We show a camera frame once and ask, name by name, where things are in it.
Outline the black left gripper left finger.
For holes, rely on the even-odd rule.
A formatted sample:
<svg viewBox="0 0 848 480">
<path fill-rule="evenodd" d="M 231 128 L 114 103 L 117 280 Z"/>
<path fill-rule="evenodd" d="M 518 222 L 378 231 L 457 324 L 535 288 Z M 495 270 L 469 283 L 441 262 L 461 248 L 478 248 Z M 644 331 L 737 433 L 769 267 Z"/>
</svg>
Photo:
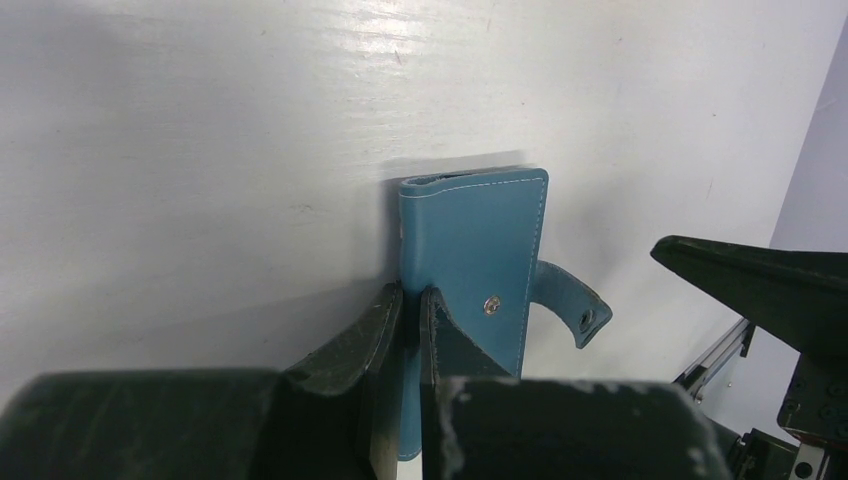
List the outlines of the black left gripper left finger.
<svg viewBox="0 0 848 480">
<path fill-rule="evenodd" d="M 385 285 L 352 325 L 284 372 L 282 478 L 396 478 L 402 310 L 399 284 Z"/>
</svg>

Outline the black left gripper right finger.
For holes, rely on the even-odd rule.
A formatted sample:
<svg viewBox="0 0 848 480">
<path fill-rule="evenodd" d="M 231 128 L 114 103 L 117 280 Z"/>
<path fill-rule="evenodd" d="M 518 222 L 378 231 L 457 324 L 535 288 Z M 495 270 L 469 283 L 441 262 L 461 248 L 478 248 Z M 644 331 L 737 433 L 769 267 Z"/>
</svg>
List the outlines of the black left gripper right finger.
<svg viewBox="0 0 848 480">
<path fill-rule="evenodd" d="M 421 415 L 426 479 L 518 479 L 520 434 L 500 365 L 453 319 L 442 293 L 421 296 Z"/>
</svg>

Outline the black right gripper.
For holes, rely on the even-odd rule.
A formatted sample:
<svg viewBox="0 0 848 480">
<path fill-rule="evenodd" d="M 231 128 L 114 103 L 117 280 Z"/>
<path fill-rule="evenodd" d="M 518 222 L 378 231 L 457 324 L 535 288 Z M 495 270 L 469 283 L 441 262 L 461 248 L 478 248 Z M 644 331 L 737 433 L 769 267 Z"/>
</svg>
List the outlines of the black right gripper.
<svg viewBox="0 0 848 480">
<path fill-rule="evenodd" d="M 793 446 L 753 429 L 733 479 L 847 480 L 847 255 L 667 236 L 651 257 L 802 354 L 777 423 Z"/>
</svg>

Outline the teal leather card holder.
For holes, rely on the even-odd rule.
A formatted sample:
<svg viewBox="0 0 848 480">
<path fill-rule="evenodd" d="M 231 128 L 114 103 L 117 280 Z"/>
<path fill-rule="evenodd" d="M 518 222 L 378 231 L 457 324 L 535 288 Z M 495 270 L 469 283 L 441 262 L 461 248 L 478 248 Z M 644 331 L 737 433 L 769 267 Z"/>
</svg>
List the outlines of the teal leather card holder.
<svg viewBox="0 0 848 480">
<path fill-rule="evenodd" d="M 536 303 L 584 348 L 612 319 L 607 303 L 539 258 L 549 176 L 515 167 L 408 178 L 399 187 L 400 282 L 417 313 L 437 288 L 460 329 L 507 374 L 520 376 Z"/>
</svg>

